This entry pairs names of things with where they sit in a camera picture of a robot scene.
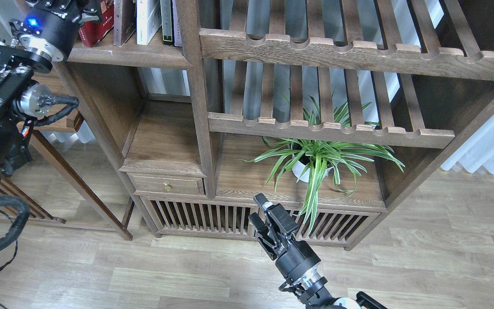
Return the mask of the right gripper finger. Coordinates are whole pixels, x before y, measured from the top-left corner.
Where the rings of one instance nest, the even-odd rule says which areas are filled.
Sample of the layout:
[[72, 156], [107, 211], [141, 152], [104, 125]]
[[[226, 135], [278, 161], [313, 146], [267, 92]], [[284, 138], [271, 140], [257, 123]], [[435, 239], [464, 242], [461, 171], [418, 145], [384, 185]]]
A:
[[248, 219], [255, 228], [255, 231], [260, 232], [266, 228], [265, 222], [259, 217], [257, 213], [251, 213]]
[[263, 193], [257, 194], [253, 200], [264, 212], [267, 212], [269, 209], [274, 207], [274, 204], [269, 201]]

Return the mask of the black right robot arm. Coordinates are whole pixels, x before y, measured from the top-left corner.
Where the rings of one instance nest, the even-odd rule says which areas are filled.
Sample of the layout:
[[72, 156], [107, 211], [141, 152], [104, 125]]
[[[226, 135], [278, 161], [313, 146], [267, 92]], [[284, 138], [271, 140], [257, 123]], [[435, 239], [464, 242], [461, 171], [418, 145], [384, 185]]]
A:
[[297, 223], [281, 204], [274, 205], [262, 193], [254, 198], [263, 210], [266, 220], [258, 214], [249, 215], [249, 221], [258, 234], [258, 242], [286, 280], [280, 291], [293, 293], [307, 309], [384, 309], [384, 305], [360, 291], [355, 299], [336, 298], [329, 293], [317, 268], [321, 262], [306, 241], [297, 241], [294, 233]]

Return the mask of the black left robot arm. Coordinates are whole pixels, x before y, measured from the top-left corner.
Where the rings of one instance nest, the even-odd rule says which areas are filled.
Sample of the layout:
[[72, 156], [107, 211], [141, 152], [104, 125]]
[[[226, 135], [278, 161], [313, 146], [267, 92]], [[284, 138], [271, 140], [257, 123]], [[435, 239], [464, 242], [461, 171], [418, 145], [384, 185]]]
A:
[[[9, 22], [12, 43], [0, 42], [0, 180], [32, 158], [28, 144], [35, 126], [45, 126], [69, 115], [79, 101], [55, 96], [33, 79], [49, 73], [55, 61], [66, 61], [79, 29], [102, 21], [98, 0], [30, 0], [24, 21]], [[29, 205], [21, 198], [0, 196], [0, 206], [16, 210], [16, 219], [0, 238], [0, 251], [16, 241], [29, 219]]]

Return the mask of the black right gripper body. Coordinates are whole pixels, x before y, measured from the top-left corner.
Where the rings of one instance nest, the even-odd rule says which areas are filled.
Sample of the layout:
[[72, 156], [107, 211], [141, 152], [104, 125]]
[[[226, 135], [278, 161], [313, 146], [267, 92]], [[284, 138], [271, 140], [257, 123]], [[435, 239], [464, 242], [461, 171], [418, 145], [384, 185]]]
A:
[[290, 293], [318, 293], [323, 278], [317, 272], [321, 259], [306, 241], [297, 241], [298, 224], [281, 204], [264, 212], [266, 228], [257, 232], [259, 244], [286, 280], [278, 289]]

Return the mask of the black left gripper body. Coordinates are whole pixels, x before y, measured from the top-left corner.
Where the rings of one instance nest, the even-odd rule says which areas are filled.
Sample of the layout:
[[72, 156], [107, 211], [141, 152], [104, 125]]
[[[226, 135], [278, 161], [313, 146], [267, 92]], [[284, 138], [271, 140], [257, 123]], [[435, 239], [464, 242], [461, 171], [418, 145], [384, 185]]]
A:
[[102, 21], [99, 0], [28, 0], [32, 9], [24, 20], [9, 22], [12, 35], [26, 51], [48, 61], [66, 61], [87, 22]]

